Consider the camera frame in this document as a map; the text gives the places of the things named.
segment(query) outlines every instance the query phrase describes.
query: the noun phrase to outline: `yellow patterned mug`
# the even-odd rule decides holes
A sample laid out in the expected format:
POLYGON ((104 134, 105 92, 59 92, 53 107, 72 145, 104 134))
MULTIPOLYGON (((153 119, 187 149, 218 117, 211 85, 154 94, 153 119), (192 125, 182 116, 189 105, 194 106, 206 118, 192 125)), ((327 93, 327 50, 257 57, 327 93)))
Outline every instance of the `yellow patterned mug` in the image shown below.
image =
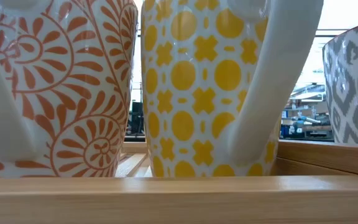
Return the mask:
POLYGON ((144 2, 143 97, 154 176, 270 173, 277 118, 322 6, 323 0, 144 2))

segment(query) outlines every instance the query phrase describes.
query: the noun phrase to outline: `orange patterned mug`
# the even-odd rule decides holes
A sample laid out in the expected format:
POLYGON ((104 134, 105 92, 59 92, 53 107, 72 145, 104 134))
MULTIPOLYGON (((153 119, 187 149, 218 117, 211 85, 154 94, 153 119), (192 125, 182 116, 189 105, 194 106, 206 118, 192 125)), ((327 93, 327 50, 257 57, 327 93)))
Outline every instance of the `orange patterned mug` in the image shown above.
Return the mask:
POLYGON ((132 0, 0 0, 0 177, 111 177, 124 141, 132 0))

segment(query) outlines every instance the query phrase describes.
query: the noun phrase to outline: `orange leaf pattern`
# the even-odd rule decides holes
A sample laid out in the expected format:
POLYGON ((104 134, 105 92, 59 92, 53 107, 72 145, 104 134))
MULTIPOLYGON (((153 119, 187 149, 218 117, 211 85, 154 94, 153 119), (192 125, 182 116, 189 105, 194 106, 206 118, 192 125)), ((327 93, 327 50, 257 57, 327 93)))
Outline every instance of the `orange leaf pattern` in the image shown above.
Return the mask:
POLYGON ((33 161, 0 161, 0 177, 111 177, 131 98, 137 9, 132 0, 48 1, 24 16, 0 9, 0 65, 44 146, 33 161))

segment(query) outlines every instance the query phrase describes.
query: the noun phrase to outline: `gray patterned mug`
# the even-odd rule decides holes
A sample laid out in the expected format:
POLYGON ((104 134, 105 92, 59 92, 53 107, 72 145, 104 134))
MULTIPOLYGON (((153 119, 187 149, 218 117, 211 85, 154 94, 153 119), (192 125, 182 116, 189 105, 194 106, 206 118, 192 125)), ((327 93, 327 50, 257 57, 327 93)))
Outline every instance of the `gray patterned mug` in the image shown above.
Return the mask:
POLYGON ((328 42, 323 61, 335 142, 358 144, 358 27, 328 42))

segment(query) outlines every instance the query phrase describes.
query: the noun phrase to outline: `ceramic mug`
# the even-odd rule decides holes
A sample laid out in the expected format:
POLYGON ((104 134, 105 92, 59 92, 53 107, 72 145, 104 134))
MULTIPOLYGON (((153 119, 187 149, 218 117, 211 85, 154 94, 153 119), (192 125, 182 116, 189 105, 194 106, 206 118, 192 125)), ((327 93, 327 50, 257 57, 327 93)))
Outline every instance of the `ceramic mug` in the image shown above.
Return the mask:
POLYGON ((147 147, 157 177, 267 175, 323 1, 149 0, 147 147))
POLYGON ((0 0, 0 177, 111 177, 124 141, 132 0, 0 0))
POLYGON ((329 41, 323 61, 335 142, 358 144, 358 27, 329 41))

